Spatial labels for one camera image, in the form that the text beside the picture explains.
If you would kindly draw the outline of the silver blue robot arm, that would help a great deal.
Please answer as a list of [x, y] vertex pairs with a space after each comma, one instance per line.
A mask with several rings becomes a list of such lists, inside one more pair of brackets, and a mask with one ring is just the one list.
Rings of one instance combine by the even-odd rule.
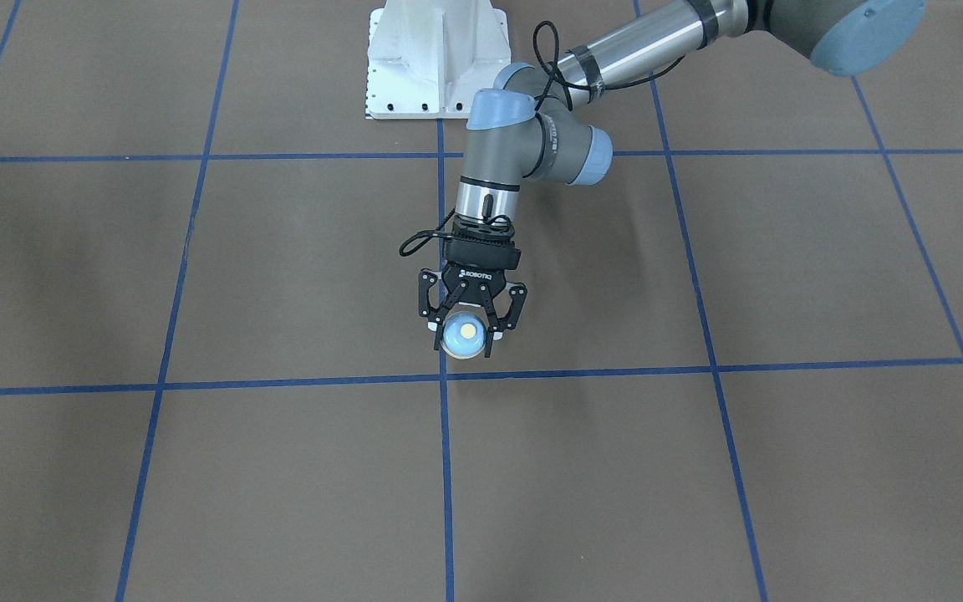
[[479, 90], [467, 119], [457, 201], [435, 230], [443, 267], [418, 275], [418, 315], [433, 347], [456, 359], [491, 355], [518, 327], [527, 287], [512, 283], [521, 252], [515, 213], [528, 181], [593, 186], [613, 160], [610, 136], [574, 117], [607, 93], [660, 79], [722, 38], [763, 31], [837, 77], [866, 73], [901, 47], [922, 1], [670, 1], [603, 37], [511, 64]]

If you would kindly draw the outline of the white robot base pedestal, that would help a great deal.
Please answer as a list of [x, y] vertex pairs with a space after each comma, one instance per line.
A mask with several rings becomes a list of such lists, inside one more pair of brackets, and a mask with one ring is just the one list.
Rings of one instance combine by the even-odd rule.
[[386, 1], [368, 23], [368, 119], [465, 120], [511, 63], [506, 12], [489, 1]]

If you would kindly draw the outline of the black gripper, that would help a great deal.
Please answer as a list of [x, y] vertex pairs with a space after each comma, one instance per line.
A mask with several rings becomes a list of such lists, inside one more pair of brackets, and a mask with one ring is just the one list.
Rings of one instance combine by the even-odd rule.
[[[418, 315], [427, 320], [433, 331], [433, 350], [440, 350], [445, 335], [450, 332], [448, 320], [452, 309], [466, 296], [467, 279], [481, 283], [478, 297], [486, 316], [484, 357], [492, 357], [497, 335], [513, 330], [519, 324], [527, 298], [527, 286], [512, 283], [506, 286], [506, 272], [516, 270], [521, 251], [513, 243], [515, 227], [511, 220], [454, 220], [450, 236], [442, 243], [445, 259], [443, 275], [430, 269], [418, 272]], [[440, 305], [431, 303], [431, 290], [443, 284], [445, 296]], [[504, 315], [497, 315], [494, 294], [506, 286], [511, 305]]]

